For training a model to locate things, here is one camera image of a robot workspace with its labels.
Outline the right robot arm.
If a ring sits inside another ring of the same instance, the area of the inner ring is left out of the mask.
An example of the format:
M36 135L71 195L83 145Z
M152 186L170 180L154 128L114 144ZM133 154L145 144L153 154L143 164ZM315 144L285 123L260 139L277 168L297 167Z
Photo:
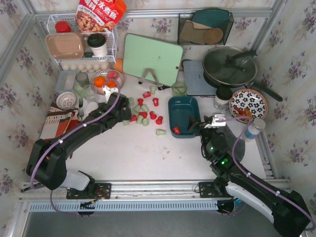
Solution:
M231 195L263 214L283 237L298 237L316 229L303 197L281 190L247 170L240 162L245 141L235 137L223 114L189 117L188 131L200 137L201 154L216 175L214 187L220 195Z

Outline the red coffee capsule bottom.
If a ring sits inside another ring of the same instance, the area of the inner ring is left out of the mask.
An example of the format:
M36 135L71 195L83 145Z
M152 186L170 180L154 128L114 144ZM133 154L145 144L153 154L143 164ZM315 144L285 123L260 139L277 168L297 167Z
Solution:
M178 135L181 134L181 131L180 131L179 127L177 127L177 126L176 126L176 127L173 127L172 131L173 131L175 134L178 134Z

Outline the teal plastic storage basket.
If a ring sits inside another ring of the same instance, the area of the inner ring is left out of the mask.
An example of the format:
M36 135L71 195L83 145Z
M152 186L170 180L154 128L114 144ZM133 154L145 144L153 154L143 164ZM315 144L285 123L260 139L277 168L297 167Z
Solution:
M178 139L194 138L195 130L188 132L189 117L200 119L198 101L192 96L175 96L168 101L169 127L171 135ZM175 134L173 127L179 127L181 134Z

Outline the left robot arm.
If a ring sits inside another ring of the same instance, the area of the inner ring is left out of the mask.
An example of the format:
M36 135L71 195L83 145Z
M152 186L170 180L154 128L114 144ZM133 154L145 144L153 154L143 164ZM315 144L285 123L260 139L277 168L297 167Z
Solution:
M47 141L37 140L26 167L31 188L34 189L34 182L38 181L51 191L66 188L91 193L95 179L82 171L68 170L66 160L88 140L131 118L129 99L120 92L113 92L107 102L99 103L70 131Z

